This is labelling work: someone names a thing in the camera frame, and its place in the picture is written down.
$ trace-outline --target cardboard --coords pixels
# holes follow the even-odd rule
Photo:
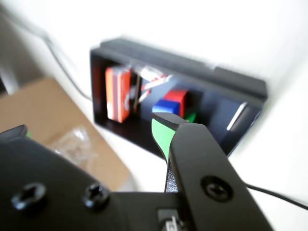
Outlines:
[[[84,126],[98,157],[90,174],[117,190],[129,171],[83,113],[53,78],[27,85],[12,96],[0,98],[0,132],[26,124],[31,138],[49,147],[72,129]]]

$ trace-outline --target black container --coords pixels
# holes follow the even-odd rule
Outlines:
[[[199,123],[207,126],[225,154],[229,154],[250,128],[267,99],[263,80],[154,49],[123,38],[101,43],[90,52],[94,121],[128,141],[162,156],[151,133],[152,106],[171,89],[188,89]],[[125,64],[151,66],[172,80],[152,89],[123,124],[107,118],[105,71]]]

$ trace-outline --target black cable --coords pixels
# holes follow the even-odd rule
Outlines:
[[[43,31],[42,29],[36,27],[35,29],[32,28],[30,25],[26,24],[23,20],[16,17],[13,13],[9,12],[3,4],[0,3],[0,12],[5,15],[8,19],[10,19],[13,23],[15,23],[20,28],[24,29],[25,31],[29,32],[32,35],[35,35],[36,37],[40,38],[45,45],[47,46],[48,50],[52,54],[53,58],[55,59],[56,63],[59,65],[63,73],[66,75],[68,80],[73,84],[73,86],[76,88],[76,90],[79,92],[79,94],[84,97],[87,100],[92,101],[92,98],[87,96],[75,83],[73,78],[69,75],[67,69],[64,67],[64,65],[61,63],[60,58],[57,56],[56,52],[54,51],[54,43],[50,39],[50,36],[47,34],[47,32]]]
[[[289,199],[289,198],[287,198],[287,197],[285,197],[285,196],[282,196],[282,195],[279,194],[279,193],[272,192],[272,191],[269,191],[269,190],[266,190],[266,189],[262,189],[262,188],[258,188],[258,187],[256,187],[256,186],[253,186],[253,185],[250,185],[250,184],[246,184],[246,187],[249,188],[249,189],[253,189],[253,190],[256,190],[256,191],[259,191],[259,192],[262,192],[262,193],[266,193],[266,194],[275,196],[275,197],[277,197],[277,198],[279,198],[279,199],[285,200],[285,201],[287,201],[287,202],[289,202],[289,203],[292,203],[292,204],[294,204],[294,205],[296,205],[296,206],[298,206],[298,207],[301,207],[301,208],[303,208],[303,209],[308,210],[308,206],[305,206],[305,205],[303,205],[303,204],[300,204],[299,202],[296,202],[296,201],[291,200],[291,199]]]

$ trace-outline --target plastic bag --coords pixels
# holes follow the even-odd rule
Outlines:
[[[84,127],[77,127],[66,133],[51,145],[51,149],[89,173],[92,160],[97,157]]]

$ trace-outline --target red block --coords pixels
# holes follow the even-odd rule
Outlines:
[[[180,116],[183,117],[185,114],[185,95],[186,90],[171,90],[165,96],[164,100],[174,101],[180,103]]]

